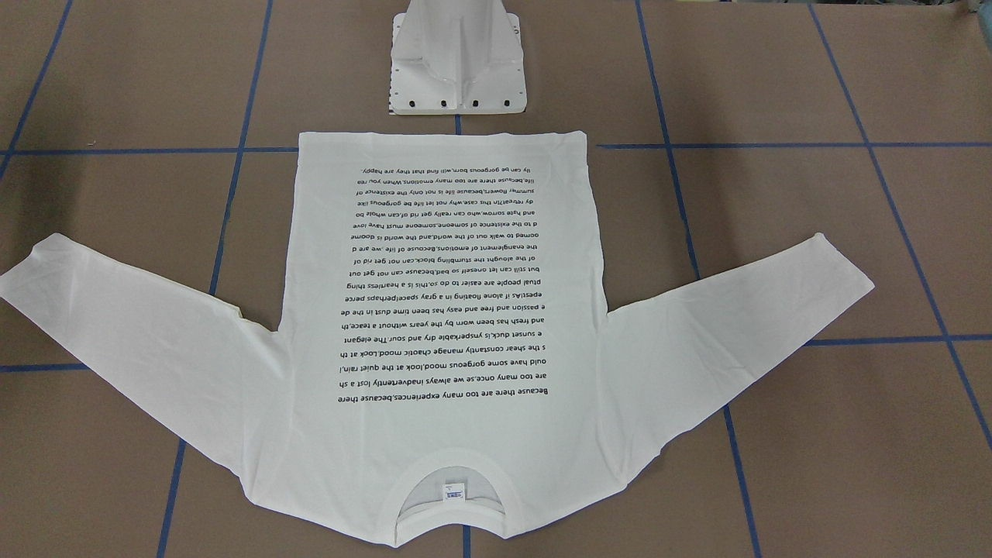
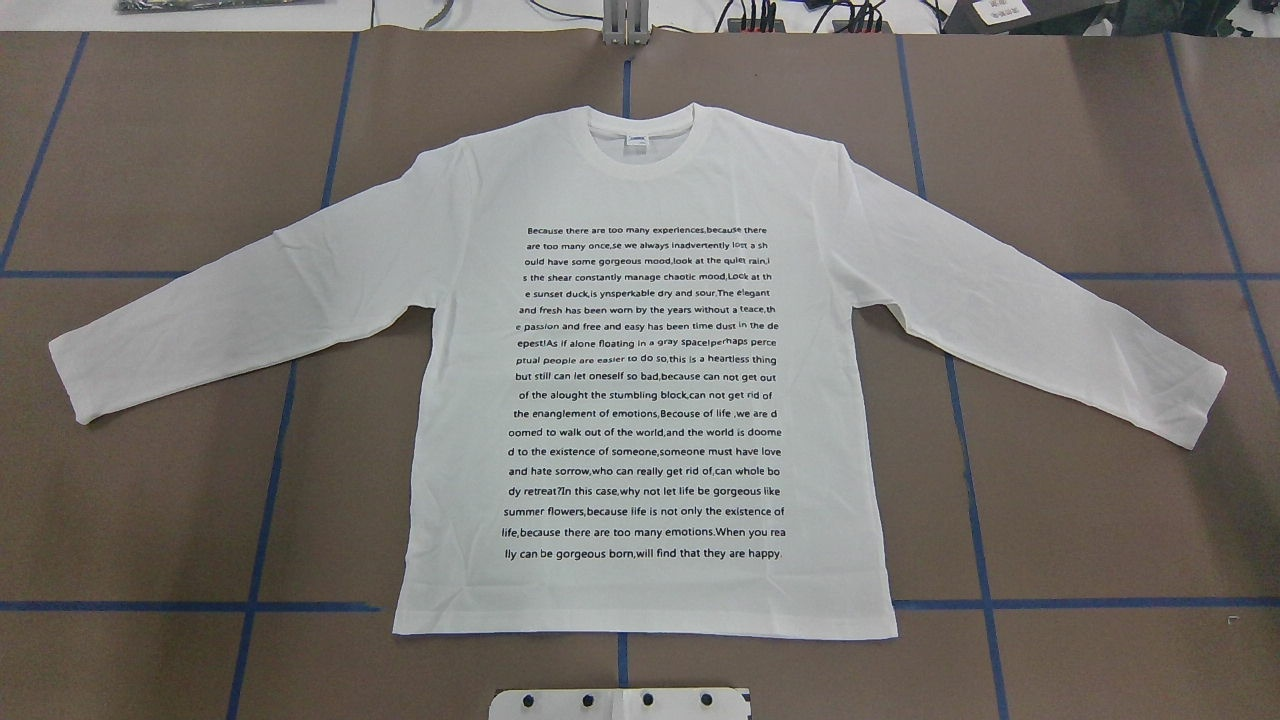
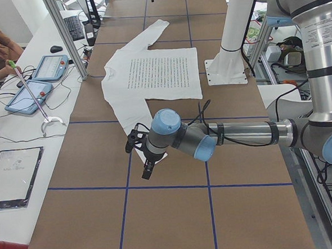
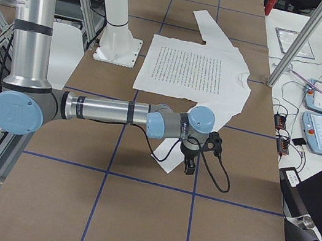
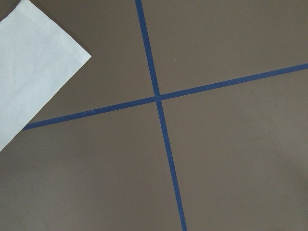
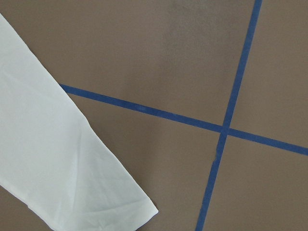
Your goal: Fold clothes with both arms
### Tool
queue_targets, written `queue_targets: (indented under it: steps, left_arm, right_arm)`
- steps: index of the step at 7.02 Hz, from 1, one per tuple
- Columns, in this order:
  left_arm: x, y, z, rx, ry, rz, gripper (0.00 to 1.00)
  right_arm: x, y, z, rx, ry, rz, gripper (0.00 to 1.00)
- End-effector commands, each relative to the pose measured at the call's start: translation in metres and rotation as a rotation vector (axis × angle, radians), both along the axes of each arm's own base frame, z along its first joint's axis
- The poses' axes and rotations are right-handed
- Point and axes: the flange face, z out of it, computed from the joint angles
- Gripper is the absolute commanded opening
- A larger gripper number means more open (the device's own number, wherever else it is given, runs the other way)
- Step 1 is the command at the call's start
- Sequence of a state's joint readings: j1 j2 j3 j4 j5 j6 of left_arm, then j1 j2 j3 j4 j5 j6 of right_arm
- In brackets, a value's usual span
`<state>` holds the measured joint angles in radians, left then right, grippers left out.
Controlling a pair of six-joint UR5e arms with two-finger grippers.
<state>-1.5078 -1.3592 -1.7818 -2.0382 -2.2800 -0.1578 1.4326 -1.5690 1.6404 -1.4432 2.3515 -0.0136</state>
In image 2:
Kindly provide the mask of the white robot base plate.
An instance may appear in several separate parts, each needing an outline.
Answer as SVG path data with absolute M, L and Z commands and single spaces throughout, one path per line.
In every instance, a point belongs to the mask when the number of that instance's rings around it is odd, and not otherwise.
M 489 719 L 750 719 L 750 694 L 728 687 L 502 691 Z

